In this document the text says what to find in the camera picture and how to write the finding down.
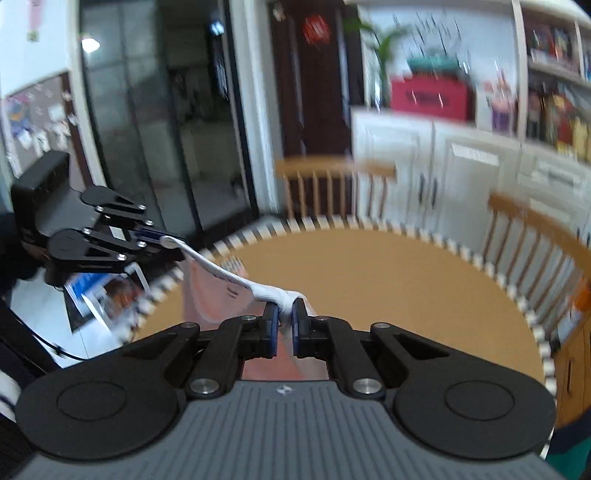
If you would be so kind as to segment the pink and white t-shirt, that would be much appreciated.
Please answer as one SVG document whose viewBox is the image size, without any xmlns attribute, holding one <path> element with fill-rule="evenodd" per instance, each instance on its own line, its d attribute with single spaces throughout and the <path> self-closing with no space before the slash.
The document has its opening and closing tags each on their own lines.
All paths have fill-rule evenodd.
<svg viewBox="0 0 591 480">
<path fill-rule="evenodd" d="M 222 321 L 232 317 L 259 316 L 267 303 L 279 307 L 276 356 L 246 361 L 242 379 L 311 381 L 328 378 L 327 366 L 321 360 L 294 356 L 290 314 L 297 299 L 307 299 L 304 294 L 247 279 L 238 260 L 231 261 L 237 268 L 235 271 L 224 269 L 178 238 L 163 236 L 160 244 L 174 253 L 181 253 L 186 260 L 183 279 L 185 319 L 197 323 L 201 329 L 215 330 Z"/>
</svg>

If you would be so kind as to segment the right wooden chair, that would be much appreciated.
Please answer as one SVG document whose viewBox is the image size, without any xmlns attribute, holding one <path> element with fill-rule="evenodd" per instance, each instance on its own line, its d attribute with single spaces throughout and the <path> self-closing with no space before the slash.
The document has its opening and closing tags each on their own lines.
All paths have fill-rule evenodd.
<svg viewBox="0 0 591 480">
<path fill-rule="evenodd" d="M 494 191 L 482 255 L 563 343 L 590 314 L 590 223 L 562 222 L 545 206 Z"/>
</svg>

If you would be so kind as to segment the left wooden chair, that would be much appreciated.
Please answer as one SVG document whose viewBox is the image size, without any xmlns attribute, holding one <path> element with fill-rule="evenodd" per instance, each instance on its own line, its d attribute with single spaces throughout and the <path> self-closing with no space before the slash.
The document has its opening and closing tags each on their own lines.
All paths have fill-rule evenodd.
<svg viewBox="0 0 591 480">
<path fill-rule="evenodd" d="M 383 220 L 398 180 L 396 165 L 342 155 L 291 156 L 277 160 L 274 172 L 290 220 L 322 215 Z"/>
</svg>

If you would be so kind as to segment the red storage box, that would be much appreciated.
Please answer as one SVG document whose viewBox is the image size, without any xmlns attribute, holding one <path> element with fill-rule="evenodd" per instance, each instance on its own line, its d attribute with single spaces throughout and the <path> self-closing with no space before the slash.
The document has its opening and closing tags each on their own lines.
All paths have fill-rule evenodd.
<svg viewBox="0 0 591 480">
<path fill-rule="evenodd" d="M 391 108 L 408 114 L 471 122 L 474 120 L 474 93 L 470 85 L 453 78 L 393 78 Z"/>
</svg>

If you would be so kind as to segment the dark brown door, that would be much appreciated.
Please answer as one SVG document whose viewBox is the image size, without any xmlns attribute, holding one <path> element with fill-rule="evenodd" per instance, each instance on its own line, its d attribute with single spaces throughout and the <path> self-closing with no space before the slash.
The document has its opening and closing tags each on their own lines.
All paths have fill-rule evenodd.
<svg viewBox="0 0 591 480">
<path fill-rule="evenodd" d="M 283 155 L 352 153 L 351 112 L 365 101 L 359 18 L 342 1 L 267 3 Z"/>
</svg>

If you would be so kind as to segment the wooden side cabinet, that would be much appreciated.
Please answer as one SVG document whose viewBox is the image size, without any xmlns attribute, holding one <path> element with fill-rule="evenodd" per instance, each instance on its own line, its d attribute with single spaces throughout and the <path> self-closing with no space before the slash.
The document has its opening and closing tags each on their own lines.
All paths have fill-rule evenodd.
<svg viewBox="0 0 591 480">
<path fill-rule="evenodd" d="M 578 420 L 590 408 L 590 319 L 569 337 L 555 355 L 557 427 Z"/>
</svg>

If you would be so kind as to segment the white cabinet with shelves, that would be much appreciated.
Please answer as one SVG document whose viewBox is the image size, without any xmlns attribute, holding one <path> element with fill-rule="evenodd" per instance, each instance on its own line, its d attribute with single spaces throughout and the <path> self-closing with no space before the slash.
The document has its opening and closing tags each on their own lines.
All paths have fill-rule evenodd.
<svg viewBox="0 0 591 480">
<path fill-rule="evenodd" d="M 473 116 L 356 107 L 353 158 L 398 172 L 386 216 L 481 250 L 490 224 L 489 194 L 524 200 L 590 237 L 590 170 L 526 136 L 525 16 L 545 14 L 572 32 L 589 16 L 572 1 L 363 1 L 360 18 L 381 31 L 408 26 L 388 73 L 410 75 L 408 60 L 429 48 L 456 56 L 473 93 Z"/>
</svg>

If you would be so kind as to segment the green plant in vase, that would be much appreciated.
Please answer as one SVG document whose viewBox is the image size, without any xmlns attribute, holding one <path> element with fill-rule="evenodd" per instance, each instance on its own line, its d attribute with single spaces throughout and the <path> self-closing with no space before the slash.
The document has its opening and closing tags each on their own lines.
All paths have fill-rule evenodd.
<svg viewBox="0 0 591 480">
<path fill-rule="evenodd" d="M 391 94 L 388 66 L 394 61 L 394 47 L 399 40 L 411 33 L 411 27 L 396 23 L 389 30 L 380 30 L 373 23 L 359 17 L 346 19 L 344 27 L 346 33 L 359 33 L 363 44 L 375 57 L 376 68 L 372 73 L 370 106 L 377 110 L 388 107 Z"/>
</svg>

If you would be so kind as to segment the wooden chair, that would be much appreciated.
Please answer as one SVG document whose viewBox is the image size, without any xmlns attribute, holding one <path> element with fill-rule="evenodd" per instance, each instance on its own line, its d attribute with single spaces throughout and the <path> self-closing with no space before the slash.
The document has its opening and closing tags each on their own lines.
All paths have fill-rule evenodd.
<svg viewBox="0 0 591 480">
<path fill-rule="evenodd" d="M 322 215 L 383 220 L 398 180 L 396 165 L 342 155 L 291 156 L 277 160 L 274 172 L 290 220 Z"/>
<path fill-rule="evenodd" d="M 494 191 L 482 255 L 563 343 L 590 314 L 590 223 L 562 222 L 545 206 Z"/>
</svg>

